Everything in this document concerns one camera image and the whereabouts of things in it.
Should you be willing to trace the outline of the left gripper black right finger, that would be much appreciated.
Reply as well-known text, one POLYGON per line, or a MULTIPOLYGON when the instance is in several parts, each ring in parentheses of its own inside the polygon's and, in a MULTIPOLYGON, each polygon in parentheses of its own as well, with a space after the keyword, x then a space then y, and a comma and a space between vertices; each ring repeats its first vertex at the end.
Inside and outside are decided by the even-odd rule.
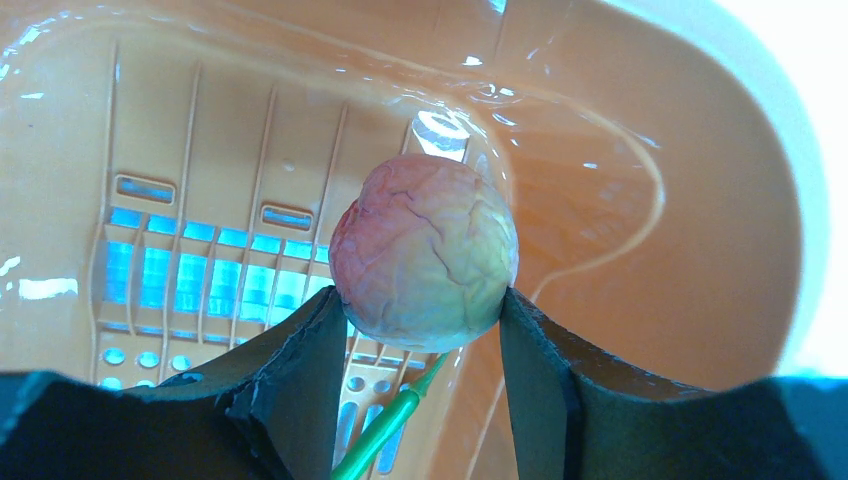
POLYGON ((709 479, 694 399, 705 390, 631 365, 552 321, 514 288, 501 359, 522 479, 709 479))

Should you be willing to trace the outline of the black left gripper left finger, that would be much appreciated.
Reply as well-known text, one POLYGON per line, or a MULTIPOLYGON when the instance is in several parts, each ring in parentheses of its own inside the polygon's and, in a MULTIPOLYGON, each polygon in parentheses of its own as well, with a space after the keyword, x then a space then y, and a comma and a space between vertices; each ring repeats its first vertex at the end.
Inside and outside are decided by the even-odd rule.
POLYGON ((328 478, 345 329, 325 287, 234 350, 135 389, 143 422, 126 478, 328 478))

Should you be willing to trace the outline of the orange peach fruit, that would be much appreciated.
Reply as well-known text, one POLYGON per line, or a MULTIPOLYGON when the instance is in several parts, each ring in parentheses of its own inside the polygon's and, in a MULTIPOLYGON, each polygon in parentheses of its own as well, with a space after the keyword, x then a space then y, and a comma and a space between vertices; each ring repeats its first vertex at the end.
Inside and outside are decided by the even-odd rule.
POLYGON ((356 330, 444 353, 488 332, 517 278, 508 203, 471 167, 403 154, 377 166, 332 234, 329 266, 356 330))

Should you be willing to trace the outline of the thin green chili pepper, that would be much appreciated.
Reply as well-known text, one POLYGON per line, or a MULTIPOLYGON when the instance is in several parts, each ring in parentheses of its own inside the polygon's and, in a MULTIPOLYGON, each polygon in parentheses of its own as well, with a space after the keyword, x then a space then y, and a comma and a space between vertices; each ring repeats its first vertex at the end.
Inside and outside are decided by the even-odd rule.
POLYGON ((385 445, 406 424, 427 396, 434 378, 449 356, 449 353, 439 355, 426 373, 400 391, 383 408, 332 470, 331 479, 356 480, 366 473, 385 445))

